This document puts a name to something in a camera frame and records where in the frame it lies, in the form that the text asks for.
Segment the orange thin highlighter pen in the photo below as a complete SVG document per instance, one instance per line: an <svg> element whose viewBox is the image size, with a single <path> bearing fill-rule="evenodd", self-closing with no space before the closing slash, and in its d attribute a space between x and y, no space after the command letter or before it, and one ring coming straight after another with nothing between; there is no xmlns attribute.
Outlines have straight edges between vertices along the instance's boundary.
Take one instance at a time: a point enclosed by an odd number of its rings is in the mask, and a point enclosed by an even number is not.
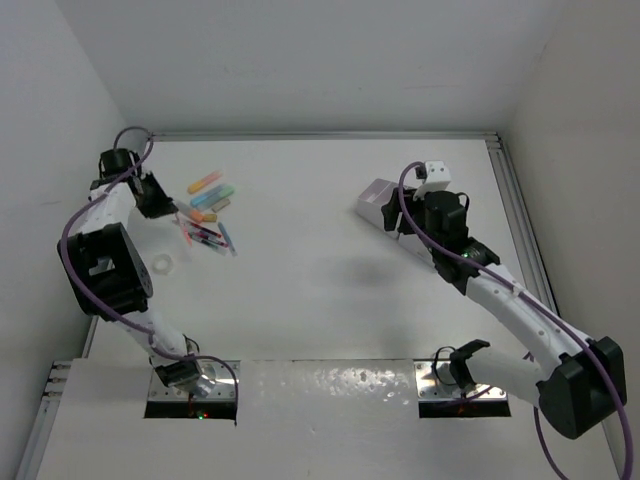
<svg viewBox="0 0 640 480"><path fill-rule="evenodd" d="M189 235L189 231L187 230L186 226L182 222L182 220L181 220L181 218L180 218L178 213L175 214L175 222L176 222L177 226L180 228L182 234L184 235L184 238L185 238L187 244L191 248L193 246L192 239L191 239L191 237Z"/></svg>

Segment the red gel pen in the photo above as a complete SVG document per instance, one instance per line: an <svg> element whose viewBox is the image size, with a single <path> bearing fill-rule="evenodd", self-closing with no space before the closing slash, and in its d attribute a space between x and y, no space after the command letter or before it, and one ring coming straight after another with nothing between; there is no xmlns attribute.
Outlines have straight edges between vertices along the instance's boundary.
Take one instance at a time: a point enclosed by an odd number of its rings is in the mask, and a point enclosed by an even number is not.
<svg viewBox="0 0 640 480"><path fill-rule="evenodd" d="M200 234L203 234L203 235L209 236L209 237L213 237L213 238L218 238L218 239L221 239L221 238L222 238L222 235L221 235L219 232L216 232L216 231L210 230L210 229L208 229L208 228L206 228L206 227L203 227L203 226L201 226L201 225L198 225L198 224L196 224L196 223L188 222L188 223L187 223L187 226L188 226L191 230L193 230L194 232L197 232L197 233L200 233Z"/></svg>

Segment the magenta gel pen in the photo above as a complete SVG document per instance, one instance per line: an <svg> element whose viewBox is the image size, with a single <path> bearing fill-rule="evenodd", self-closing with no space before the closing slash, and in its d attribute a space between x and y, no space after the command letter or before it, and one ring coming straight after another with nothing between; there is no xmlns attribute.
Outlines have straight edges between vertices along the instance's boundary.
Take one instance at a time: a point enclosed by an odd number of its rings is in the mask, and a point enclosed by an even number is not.
<svg viewBox="0 0 640 480"><path fill-rule="evenodd" d="M197 234L195 232L190 232L189 236L196 242L201 243L203 245L207 245L208 247L214 249L214 250L224 250L227 248L227 245L224 242L217 242L214 239L210 239L207 236L203 236L200 234Z"/></svg>

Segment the white worn eraser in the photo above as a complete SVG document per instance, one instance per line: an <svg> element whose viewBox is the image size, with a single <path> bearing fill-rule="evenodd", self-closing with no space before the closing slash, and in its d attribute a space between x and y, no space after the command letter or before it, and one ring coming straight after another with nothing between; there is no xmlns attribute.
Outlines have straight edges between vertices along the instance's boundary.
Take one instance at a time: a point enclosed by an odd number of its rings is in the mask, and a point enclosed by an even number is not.
<svg viewBox="0 0 640 480"><path fill-rule="evenodd" d="M227 206L230 205L230 199L229 198L224 198L222 200L217 201L216 203L214 203L211 206L211 210L215 213L223 210L224 208L226 208Z"/></svg>

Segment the green gel pen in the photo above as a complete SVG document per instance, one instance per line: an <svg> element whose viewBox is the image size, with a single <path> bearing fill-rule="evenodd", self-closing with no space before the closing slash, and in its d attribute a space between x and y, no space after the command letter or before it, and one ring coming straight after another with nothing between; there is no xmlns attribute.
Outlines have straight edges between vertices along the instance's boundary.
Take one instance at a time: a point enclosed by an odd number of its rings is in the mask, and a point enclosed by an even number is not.
<svg viewBox="0 0 640 480"><path fill-rule="evenodd" d="M223 256L225 256L227 254L227 250L224 247L219 246L219 245L211 242L208 239L205 239L203 237L199 237L199 236L194 235L192 233L190 233L189 235L190 235L192 241L207 247L208 249L212 250L213 252L215 252L215 253L217 253L219 255L223 255Z"/></svg>

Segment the light blue pen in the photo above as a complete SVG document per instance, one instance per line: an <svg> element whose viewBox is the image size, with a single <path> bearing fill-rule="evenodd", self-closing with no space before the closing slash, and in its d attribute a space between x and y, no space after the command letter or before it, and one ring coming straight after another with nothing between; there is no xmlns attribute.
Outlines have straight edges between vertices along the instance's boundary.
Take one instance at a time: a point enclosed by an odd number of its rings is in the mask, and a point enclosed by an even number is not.
<svg viewBox="0 0 640 480"><path fill-rule="evenodd" d="M233 243L233 241L231 239L231 236L228 233L228 230L226 229L225 225L221 221L218 222L218 228L220 230L220 233L221 233L222 237L225 240L225 243L228 245L228 249L231 252L231 255L233 257L237 257L238 256L238 252L237 252L237 250L236 250L236 248L234 246L234 243Z"/></svg>

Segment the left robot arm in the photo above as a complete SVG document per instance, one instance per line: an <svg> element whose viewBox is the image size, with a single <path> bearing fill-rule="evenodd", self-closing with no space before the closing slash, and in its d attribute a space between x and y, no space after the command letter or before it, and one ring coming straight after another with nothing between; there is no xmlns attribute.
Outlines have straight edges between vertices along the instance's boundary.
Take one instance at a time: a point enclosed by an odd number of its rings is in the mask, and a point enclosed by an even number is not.
<svg viewBox="0 0 640 480"><path fill-rule="evenodd" d="M84 221L57 250L81 310L129 334L165 387L188 391L201 375L198 347L151 308L151 275L127 231L134 211L158 219L178 209L139 161L125 148L100 155Z"/></svg>

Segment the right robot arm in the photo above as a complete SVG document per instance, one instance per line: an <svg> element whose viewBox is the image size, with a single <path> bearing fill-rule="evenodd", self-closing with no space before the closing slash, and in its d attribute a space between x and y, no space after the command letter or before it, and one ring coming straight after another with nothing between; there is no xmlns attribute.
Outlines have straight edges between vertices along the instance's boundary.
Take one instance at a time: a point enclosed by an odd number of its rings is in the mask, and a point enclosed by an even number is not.
<svg viewBox="0 0 640 480"><path fill-rule="evenodd" d="M418 236L439 276L492 314L533 357L512 359L485 340L472 340L439 368L444 383L464 393L476 384L501 388L537 407L569 439L623 407L621 347L609 337L594 340L574 329L533 298L493 251L470 236L468 206L458 194L414 194L393 189L381 208L385 230Z"/></svg>

